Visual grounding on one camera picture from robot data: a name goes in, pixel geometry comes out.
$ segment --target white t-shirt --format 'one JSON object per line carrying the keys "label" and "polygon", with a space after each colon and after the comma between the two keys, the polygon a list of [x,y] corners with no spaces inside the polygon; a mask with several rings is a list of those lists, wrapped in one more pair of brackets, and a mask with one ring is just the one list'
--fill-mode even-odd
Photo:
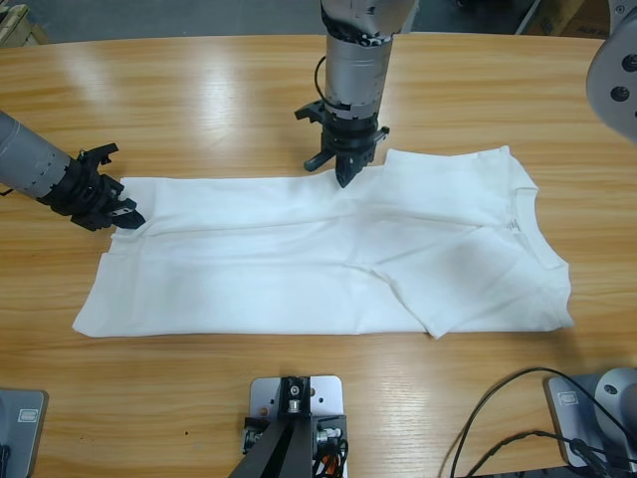
{"label": "white t-shirt", "polygon": [[346,189],[332,170],[123,184],[147,222],[112,236],[74,324],[92,337],[572,326],[568,265],[507,147],[390,150]]}

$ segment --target floor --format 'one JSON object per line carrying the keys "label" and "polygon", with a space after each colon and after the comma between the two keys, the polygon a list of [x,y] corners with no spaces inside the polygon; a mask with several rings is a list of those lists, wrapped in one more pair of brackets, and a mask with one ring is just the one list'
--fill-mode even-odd
{"label": "floor", "polygon": [[[532,0],[419,0],[418,32],[512,34]],[[53,43],[198,35],[323,34],[319,0],[10,0]]]}

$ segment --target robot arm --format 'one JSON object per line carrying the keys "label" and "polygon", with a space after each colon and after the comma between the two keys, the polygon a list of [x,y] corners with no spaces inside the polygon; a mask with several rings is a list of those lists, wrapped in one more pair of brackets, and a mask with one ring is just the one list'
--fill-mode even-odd
{"label": "robot arm", "polygon": [[320,152],[305,163],[314,171],[336,156],[336,178],[346,187],[373,160],[376,145],[389,134],[378,129],[378,111],[389,66],[393,35],[402,28],[414,0],[321,0],[327,28],[325,92],[296,111],[298,120],[322,125]]}
{"label": "robot arm", "polygon": [[100,164],[117,151],[107,144],[81,151],[72,159],[23,124],[0,112],[0,183],[51,206],[90,231],[113,224],[136,229],[144,223],[136,204],[120,199],[123,186],[104,174]]}
{"label": "robot arm", "polygon": [[608,0],[610,35],[586,80],[590,105],[608,126],[637,142],[637,0]]}

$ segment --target wood grain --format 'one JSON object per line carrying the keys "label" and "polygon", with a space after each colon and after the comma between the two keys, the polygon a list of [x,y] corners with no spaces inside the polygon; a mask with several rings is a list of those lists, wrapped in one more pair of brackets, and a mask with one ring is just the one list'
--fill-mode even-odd
{"label": "wood grain", "polygon": [[[599,43],[412,35],[396,40],[387,147],[461,153],[509,144],[541,191],[541,230],[571,265],[576,327],[551,334],[190,336],[92,340],[71,330],[110,231],[0,198],[0,385],[51,396],[37,477],[226,476],[253,378],[342,378],[351,476],[434,477],[481,394],[519,368],[637,365],[637,157],[598,122],[584,79]],[[68,153],[116,141],[113,176],[304,174],[319,127],[321,37],[179,38],[0,52],[0,108]],[[492,444],[551,429],[541,376],[481,414],[466,471]],[[561,463],[528,439],[486,471]],[[448,474],[448,463],[444,468]]]}

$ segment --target cardboard box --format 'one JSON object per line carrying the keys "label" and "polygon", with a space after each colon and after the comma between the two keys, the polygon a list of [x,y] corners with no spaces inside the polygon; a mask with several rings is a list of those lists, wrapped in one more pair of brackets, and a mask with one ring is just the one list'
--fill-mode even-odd
{"label": "cardboard box", "polygon": [[607,38],[608,0],[542,0],[525,35]]}
{"label": "cardboard box", "polygon": [[49,43],[42,29],[29,21],[29,7],[0,7],[0,48]]}

